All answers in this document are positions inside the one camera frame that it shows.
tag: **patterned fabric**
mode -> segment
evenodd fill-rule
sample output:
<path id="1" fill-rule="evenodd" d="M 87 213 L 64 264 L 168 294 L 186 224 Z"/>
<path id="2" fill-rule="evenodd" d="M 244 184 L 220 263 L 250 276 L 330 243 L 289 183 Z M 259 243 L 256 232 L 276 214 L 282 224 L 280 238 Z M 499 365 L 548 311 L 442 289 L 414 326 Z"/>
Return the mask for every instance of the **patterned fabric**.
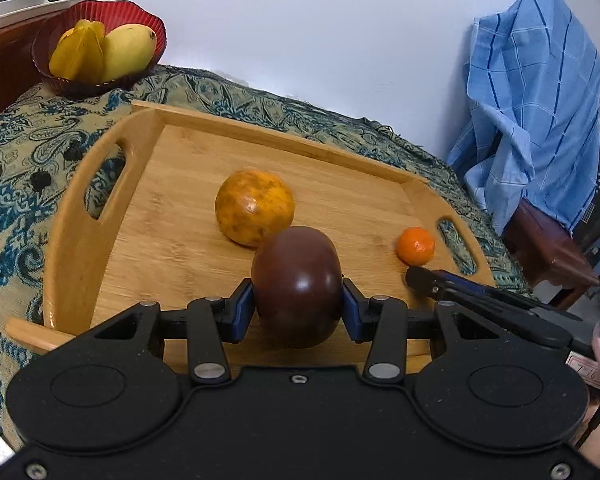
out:
<path id="1" fill-rule="evenodd" d="M 600 158 L 600 56 L 564 0 L 476 20 L 471 120 L 447 159 L 501 233 L 524 196 L 573 230 Z"/>
<path id="2" fill-rule="evenodd" d="M 45 245 L 58 201 L 79 164 L 72 159 L 78 159 L 80 152 L 86 152 L 104 131 L 126 116 L 132 99 L 259 124 L 420 174 L 464 217 L 498 285 L 527 290 L 488 218 L 462 191 L 454 172 L 396 136 L 388 126 L 245 88 L 210 72 L 169 66 L 159 66 L 131 91 L 115 89 L 78 102 L 53 96 L 38 85 L 0 114 L 0 433 L 16 447 L 20 441 L 4 409 L 4 392 L 31 355 L 5 336 L 4 326 L 10 316 L 41 322 Z M 120 168 L 120 159 L 114 154 L 96 176 L 86 197 L 92 214 L 102 208 Z M 50 185 L 36 191 L 42 171 L 50 174 Z M 461 269 L 473 272 L 475 264 L 453 226 L 443 225 L 441 231 Z"/>

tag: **brown wooden furniture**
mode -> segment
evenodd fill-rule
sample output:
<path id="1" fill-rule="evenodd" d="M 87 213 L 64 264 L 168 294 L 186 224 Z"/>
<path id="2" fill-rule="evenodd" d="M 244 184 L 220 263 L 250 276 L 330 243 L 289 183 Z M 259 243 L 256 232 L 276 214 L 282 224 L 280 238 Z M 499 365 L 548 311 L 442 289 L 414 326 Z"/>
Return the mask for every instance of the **brown wooden furniture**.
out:
<path id="1" fill-rule="evenodd" d="M 504 228 L 502 238 L 511 255 L 522 266 L 530 286 L 543 280 L 570 292 L 557 297 L 554 306 L 569 308 L 598 277 L 580 248 L 562 225 L 524 198 Z"/>
<path id="2" fill-rule="evenodd" d="M 436 237 L 430 268 L 459 273 L 437 229 L 441 219 L 453 222 L 477 263 L 470 279 L 493 285 L 478 241 L 422 177 L 211 114 L 144 102 L 134 109 L 89 150 L 62 197 L 46 250 L 45 327 L 22 320 L 7 326 L 30 347 L 49 350 L 140 300 L 183 308 L 202 296 L 228 296 L 250 275 L 254 251 L 220 233 L 214 202 L 224 179 L 249 166 L 284 179 L 296 199 L 294 225 L 327 234 L 343 272 L 366 296 L 427 304 L 404 285 L 406 265 L 394 254 L 395 239 L 409 226 Z M 116 145 L 125 169 L 96 220 L 84 208 L 84 193 Z M 314 348 L 280 349 L 263 338 L 254 316 L 245 341 L 225 350 L 234 365 L 339 365 L 364 362 L 368 344 L 353 344 L 341 324 Z M 186 342 L 167 341 L 165 352 L 165 361 L 185 367 Z M 417 371 L 429 359 L 428 343 L 410 340 L 408 353 Z"/>
<path id="3" fill-rule="evenodd" d="M 46 14 L 0 29 L 0 112 L 42 79 L 33 66 L 31 44 Z"/>

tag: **yellow-orange fruit with brown spots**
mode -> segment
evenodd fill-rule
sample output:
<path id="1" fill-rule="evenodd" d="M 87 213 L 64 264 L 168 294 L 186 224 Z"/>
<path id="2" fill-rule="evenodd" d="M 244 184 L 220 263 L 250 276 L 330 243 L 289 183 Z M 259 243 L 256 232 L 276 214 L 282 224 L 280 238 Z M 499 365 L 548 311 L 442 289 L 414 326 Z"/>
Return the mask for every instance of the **yellow-orange fruit with brown spots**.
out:
<path id="1" fill-rule="evenodd" d="M 267 171 L 236 171 L 222 183 L 216 196 L 220 230 L 247 247 L 257 247 L 267 235 L 289 227 L 295 211 L 291 190 Z"/>

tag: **paisley tablecloth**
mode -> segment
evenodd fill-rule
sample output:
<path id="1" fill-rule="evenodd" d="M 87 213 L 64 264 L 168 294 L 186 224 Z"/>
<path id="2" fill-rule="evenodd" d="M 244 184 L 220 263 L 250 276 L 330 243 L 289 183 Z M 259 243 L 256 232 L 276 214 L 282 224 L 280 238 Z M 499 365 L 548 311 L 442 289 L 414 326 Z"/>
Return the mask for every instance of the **paisley tablecloth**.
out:
<path id="1" fill-rule="evenodd" d="M 420 174 L 468 223 L 498 286 L 526 292 L 518 266 L 454 172 L 388 126 L 245 88 L 210 72 L 169 66 L 157 67 L 131 91 L 115 89 L 77 102 L 37 85 L 0 114 L 0 434 L 12 446 L 19 446 L 20 439 L 4 407 L 5 388 L 32 355 L 6 336 L 5 323 L 9 316 L 41 322 L 45 246 L 59 199 L 80 153 L 130 112 L 132 99 L 259 124 Z M 97 175 L 87 197 L 90 212 L 102 208 L 121 167 L 114 157 Z M 471 273 L 474 263 L 455 229 L 446 224 L 441 231 L 459 267 Z"/>

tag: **blue cloth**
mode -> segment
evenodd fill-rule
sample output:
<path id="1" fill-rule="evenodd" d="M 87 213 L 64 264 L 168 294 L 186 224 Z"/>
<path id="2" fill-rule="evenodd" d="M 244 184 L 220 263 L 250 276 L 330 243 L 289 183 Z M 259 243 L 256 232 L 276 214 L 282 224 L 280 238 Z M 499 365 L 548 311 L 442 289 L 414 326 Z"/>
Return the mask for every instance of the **blue cloth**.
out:
<path id="1" fill-rule="evenodd" d="M 596 185 L 600 56 L 564 0 L 476 20 L 466 92 L 471 120 L 447 163 L 496 232 L 521 197 L 571 232 Z"/>

